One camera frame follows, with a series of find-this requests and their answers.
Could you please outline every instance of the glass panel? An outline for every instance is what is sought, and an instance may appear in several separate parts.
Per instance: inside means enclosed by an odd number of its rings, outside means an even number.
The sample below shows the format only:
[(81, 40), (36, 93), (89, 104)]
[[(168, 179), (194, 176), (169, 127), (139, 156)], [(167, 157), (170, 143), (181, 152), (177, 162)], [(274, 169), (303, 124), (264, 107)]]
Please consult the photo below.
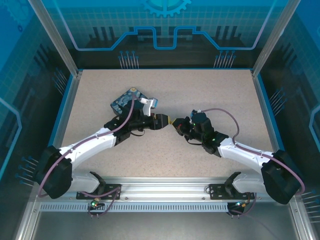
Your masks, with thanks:
[(9, 240), (70, 73), (27, 1), (0, 1), (0, 22), (0, 239)]
[[(307, 192), (320, 190), (319, 12), (320, 1), (300, 2), (260, 73), (283, 147), (301, 169)], [(319, 200), (307, 197), (319, 230)]]
[(287, 0), (43, 1), (78, 68), (251, 68)]

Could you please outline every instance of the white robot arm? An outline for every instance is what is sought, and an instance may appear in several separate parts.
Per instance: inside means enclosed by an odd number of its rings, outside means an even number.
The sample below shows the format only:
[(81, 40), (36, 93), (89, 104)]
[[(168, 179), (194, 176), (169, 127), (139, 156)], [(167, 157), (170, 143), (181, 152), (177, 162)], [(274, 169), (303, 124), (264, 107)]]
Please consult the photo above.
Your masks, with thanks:
[(262, 151), (236, 142), (215, 131), (204, 112), (193, 110), (191, 119), (177, 118), (172, 125), (187, 141), (194, 139), (201, 142), (199, 145), (207, 153), (237, 161), (250, 168), (235, 172), (224, 183), (224, 191), (231, 198), (236, 193), (263, 193), (278, 203), (287, 204), (303, 186), (302, 174), (286, 152)]
[[(157, 106), (158, 100), (155, 98), (140, 98), (135, 101), (131, 116), (128, 106), (132, 105), (130, 100), (122, 109), (122, 113), (111, 121), (107, 122), (103, 128), (85, 139), (73, 143), (69, 146), (56, 149), (53, 146), (47, 147), (39, 160), (34, 171), (34, 181), (41, 184), (45, 181), (43, 189), (47, 194), (55, 199), (66, 192), (94, 192), (100, 185), (99, 177), (96, 173), (83, 173), (76, 171), (76, 168), (84, 161), (90, 159), (95, 154), (112, 148), (124, 140), (128, 139), (131, 131), (144, 129), (159, 130), (169, 124), (169, 117), (164, 114), (153, 114), (151, 109)], [(48, 170), (55, 164), (57, 159), (62, 158), (46, 178)]]

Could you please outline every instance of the white arm segment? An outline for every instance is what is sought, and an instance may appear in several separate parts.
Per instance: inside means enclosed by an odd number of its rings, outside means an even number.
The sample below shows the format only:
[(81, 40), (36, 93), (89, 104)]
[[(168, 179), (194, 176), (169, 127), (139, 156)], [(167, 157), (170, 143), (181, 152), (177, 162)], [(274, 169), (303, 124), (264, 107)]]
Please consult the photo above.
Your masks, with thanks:
[(146, 98), (141, 98), (140, 103), (144, 104), (143, 106), (143, 114), (146, 116), (151, 116), (151, 108), (155, 109), (158, 104), (158, 100), (154, 97), (146, 99)]
[(262, 175), (252, 169), (241, 171), (233, 180), (232, 185), (239, 193), (267, 194)]
[[(269, 155), (272, 157), (272, 152), (270, 151), (262, 151), (259, 149), (255, 149), (253, 147), (244, 145), (239, 142), (236, 142), (236, 144), (246, 149), (250, 149), (250, 150), (259, 152), (261, 154)], [(226, 138), (221, 142), (220, 146), (218, 147), (218, 151), (221, 157), (226, 159), (231, 159), (231, 160), (237, 161), (238, 163), (244, 164), (249, 168), (255, 170), (260, 175), (262, 175), (261, 173), (262, 164), (267, 163), (269, 161), (269, 158), (267, 157), (253, 154), (236, 147), (231, 137)]]
[[(270, 151), (262, 151), (253, 147), (236, 142), (237, 145), (244, 147), (261, 154), (273, 156)], [(241, 171), (241, 174), (236, 176), (232, 185), (239, 193), (261, 193), (267, 194), (266, 187), (264, 185), (264, 179), (262, 177), (261, 168), (263, 163), (267, 163), (270, 159), (261, 155), (253, 154), (236, 147), (232, 141), (232, 138), (226, 138), (218, 147), (218, 151), (223, 158), (237, 161), (244, 164), (251, 169)]]
[[(95, 134), (92, 134), (91, 136), (88, 136), (85, 139), (90, 138), (92, 136), (97, 136), (99, 134), (104, 134), (107, 132), (110, 132), (110, 130), (108, 128), (103, 127), (99, 131), (97, 131)], [(69, 146), (61, 147), (60, 153), (64, 154), (66, 151), (71, 149), (77, 143), (78, 142), (73, 143)], [(91, 158), (93, 155), (96, 155), (102, 150), (112, 148), (115, 144), (116, 144), (116, 137), (113, 134), (96, 137), (95, 139), (92, 139), (80, 145), (78, 148), (76, 148), (71, 153), (69, 153), (66, 156), (66, 158), (71, 159), (72, 171), (74, 171), (85, 160)]]

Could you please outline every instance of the enclosure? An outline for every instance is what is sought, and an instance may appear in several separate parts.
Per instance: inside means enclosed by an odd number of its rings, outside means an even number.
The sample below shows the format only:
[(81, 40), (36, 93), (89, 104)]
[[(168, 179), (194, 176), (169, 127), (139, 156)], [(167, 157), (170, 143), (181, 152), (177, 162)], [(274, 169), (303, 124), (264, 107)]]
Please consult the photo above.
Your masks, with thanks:
[[(0, 239), (319, 239), (319, 14), (318, 0), (0, 1)], [(122, 185), (99, 219), (76, 192), (39, 198), (43, 150), (94, 134), (130, 89), (170, 119), (228, 110), (237, 141), (291, 156), (304, 194), (282, 205), (258, 193), (231, 218), (238, 199), (206, 188), (248, 167), (167, 126), (79, 166)], [(227, 114), (207, 116), (236, 133)]]

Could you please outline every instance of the aluminum frame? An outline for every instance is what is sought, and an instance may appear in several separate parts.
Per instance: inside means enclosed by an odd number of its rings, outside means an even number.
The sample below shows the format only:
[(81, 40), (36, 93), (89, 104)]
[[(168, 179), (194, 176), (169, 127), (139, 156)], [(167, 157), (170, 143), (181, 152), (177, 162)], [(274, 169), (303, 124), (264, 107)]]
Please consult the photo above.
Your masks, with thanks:
[(292, 15), (295, 13), (301, 0), (288, 0), (286, 6), (284, 7), (278, 21), (276, 22), (268, 40), (266, 41), (263, 49), (258, 56), (254, 66), (253, 66), (253, 76), (256, 77), (260, 73), (262, 67), (265, 65), (269, 55), (277, 44), (279, 38), (283, 34), (288, 22), (290, 21)]
[(67, 49), (62, 37), (60, 36), (56, 25), (52, 21), (46, 7), (44, 6), (41, 0), (28, 0), (31, 7), (33, 8), (36, 16), (39, 18), (42, 26), (44, 27), (46, 33), (49, 35), (53, 45), (57, 49), (58, 53), (60, 54), (62, 60), (64, 61), (66, 67), (70, 71), (73, 76), (78, 75), (78, 68), (75, 64), (72, 56)]

